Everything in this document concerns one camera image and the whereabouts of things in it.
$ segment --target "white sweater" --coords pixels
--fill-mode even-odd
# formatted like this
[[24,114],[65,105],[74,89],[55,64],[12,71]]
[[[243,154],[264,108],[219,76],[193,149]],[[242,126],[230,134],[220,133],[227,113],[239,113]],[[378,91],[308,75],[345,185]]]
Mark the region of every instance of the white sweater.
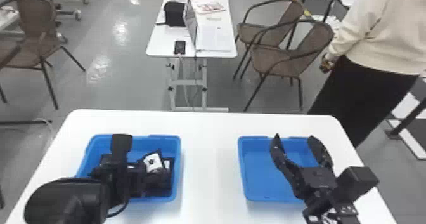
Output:
[[426,69],[426,0],[357,0],[328,47],[373,69],[421,74]]

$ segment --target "blue plastic tray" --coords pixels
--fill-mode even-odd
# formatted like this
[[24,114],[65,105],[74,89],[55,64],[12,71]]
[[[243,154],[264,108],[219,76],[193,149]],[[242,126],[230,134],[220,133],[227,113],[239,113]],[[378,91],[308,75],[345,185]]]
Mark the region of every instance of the blue plastic tray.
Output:
[[[93,168],[99,165],[103,154],[111,154],[112,135],[94,136],[86,148],[86,154],[81,162],[76,178],[88,178]],[[134,136],[132,149],[127,153],[128,162],[136,162],[147,153],[161,148],[163,157],[174,158],[172,174],[172,192],[168,197],[143,197],[131,199],[130,202],[170,202],[176,198],[180,169],[181,169],[181,139],[178,136]]]
[[[243,136],[238,139],[241,177],[245,197],[251,201],[298,203],[292,188],[274,165],[269,153],[272,138]],[[282,138],[289,159],[304,167],[316,167],[307,138]]]

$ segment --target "white folding table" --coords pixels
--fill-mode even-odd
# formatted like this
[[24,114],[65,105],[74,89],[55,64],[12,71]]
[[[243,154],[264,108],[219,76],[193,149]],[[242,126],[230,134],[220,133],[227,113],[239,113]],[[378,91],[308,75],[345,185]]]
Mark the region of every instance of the white folding table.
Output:
[[[44,183],[75,175],[90,139],[112,133],[178,135],[182,176],[174,201],[132,203],[106,224],[306,224],[303,204],[246,200],[238,162],[241,136],[314,135],[327,147],[336,175],[348,166],[363,165],[342,126],[330,116],[76,110],[63,123],[6,224],[24,224],[31,194]],[[396,224],[377,188],[355,206],[361,224]]]
[[[225,11],[217,12],[209,15],[198,15],[197,22],[199,25],[203,23],[217,24],[222,28],[224,32],[229,34],[229,44],[231,44],[231,51],[195,51],[194,45],[191,41],[190,34],[186,27],[170,27],[168,25],[159,25],[165,22],[164,5],[167,1],[163,0],[163,3],[158,13],[156,25],[151,34],[150,41],[146,48],[146,54],[148,56],[166,58],[166,67],[169,70],[168,78],[168,90],[171,100],[171,107],[174,111],[211,111],[211,112],[227,112],[228,108],[212,108],[207,107],[207,60],[215,58],[235,58],[237,56],[237,50],[234,42],[234,32],[231,21],[231,13],[229,11],[228,0],[215,0],[224,6]],[[187,3],[188,0],[175,0],[182,3]],[[175,41],[186,41],[186,53],[181,55],[182,59],[195,60],[199,65],[196,64],[198,70],[202,71],[202,79],[179,79],[179,56],[174,54]],[[202,106],[201,107],[177,107],[176,106],[176,87],[177,86],[201,86],[202,87]]]

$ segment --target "laptop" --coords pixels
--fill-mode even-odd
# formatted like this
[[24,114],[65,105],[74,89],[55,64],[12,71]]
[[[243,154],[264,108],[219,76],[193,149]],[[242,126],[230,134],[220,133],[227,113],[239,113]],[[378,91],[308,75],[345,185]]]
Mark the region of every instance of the laptop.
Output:
[[214,22],[211,25],[198,24],[191,0],[186,3],[183,20],[196,51],[231,51],[229,32],[220,25],[214,25]]

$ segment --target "shiny floor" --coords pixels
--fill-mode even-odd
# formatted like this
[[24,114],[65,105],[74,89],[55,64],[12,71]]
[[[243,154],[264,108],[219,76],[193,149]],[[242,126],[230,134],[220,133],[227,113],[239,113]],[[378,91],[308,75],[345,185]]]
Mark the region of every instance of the shiny floor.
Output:
[[[254,3],[265,0],[230,0],[234,24],[240,22],[245,11]],[[49,61],[55,93],[60,105],[53,108],[42,74],[31,70],[3,69],[0,82],[9,104],[0,104],[0,120],[31,120],[38,117],[53,120],[53,132],[47,126],[17,126],[0,128],[0,184],[6,208],[0,211],[4,223],[29,181],[37,164],[48,148],[53,135],[67,114],[75,109],[133,109],[169,110],[166,92],[165,61],[145,55],[153,23],[162,0],[91,0],[84,6],[63,3],[65,8],[79,8],[83,19],[63,17],[59,28],[69,38],[67,48],[87,68],[81,72],[60,51]],[[316,1],[309,1],[312,12],[321,13]],[[334,13],[341,15],[336,6]],[[281,7],[269,6],[259,10],[251,22],[272,24],[275,12]],[[297,31],[296,42],[306,28]],[[238,45],[240,54],[243,47]],[[259,82],[249,69],[242,80],[231,79],[238,58],[214,60],[209,63],[209,95],[211,107],[229,107],[241,112]],[[324,83],[326,76],[315,61],[303,74],[304,107],[309,108]],[[195,90],[189,89],[192,97]],[[179,91],[178,104],[184,105]],[[190,100],[198,104],[199,97]],[[294,113],[297,111],[297,87],[287,79],[270,78],[254,100],[249,112]],[[417,161],[402,142],[387,139],[386,123],[378,127],[358,152],[366,165],[380,178],[379,185],[385,201],[399,223],[424,223],[426,200],[426,163]]]

